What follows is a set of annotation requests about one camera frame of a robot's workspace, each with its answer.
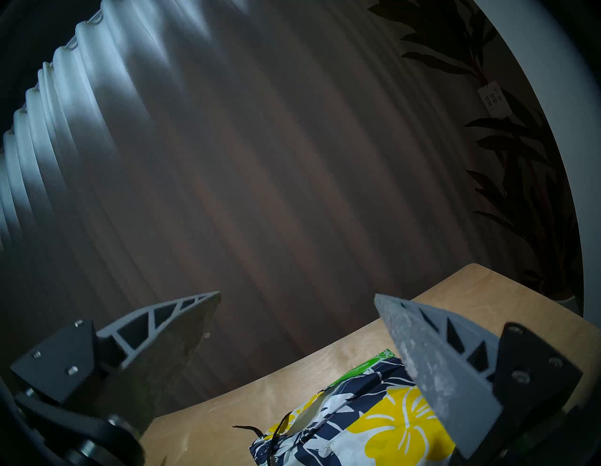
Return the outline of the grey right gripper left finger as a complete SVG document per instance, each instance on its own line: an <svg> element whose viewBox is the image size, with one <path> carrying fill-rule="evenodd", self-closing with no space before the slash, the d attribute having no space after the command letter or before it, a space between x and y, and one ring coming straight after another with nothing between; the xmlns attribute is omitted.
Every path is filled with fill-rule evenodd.
<svg viewBox="0 0 601 466"><path fill-rule="evenodd" d="M221 302L221 292L139 308L96 330L70 322L15 360L19 387L85 416L117 415L144 433L159 415Z"/></svg>

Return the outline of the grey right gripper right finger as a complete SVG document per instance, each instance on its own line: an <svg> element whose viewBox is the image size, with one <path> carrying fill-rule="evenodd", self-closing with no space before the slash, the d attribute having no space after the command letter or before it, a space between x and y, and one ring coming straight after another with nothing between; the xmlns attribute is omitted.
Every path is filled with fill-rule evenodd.
<svg viewBox="0 0 601 466"><path fill-rule="evenodd" d="M374 304L451 458L526 458L564 423L582 371L523 324L498 337L441 308L383 294Z"/></svg>

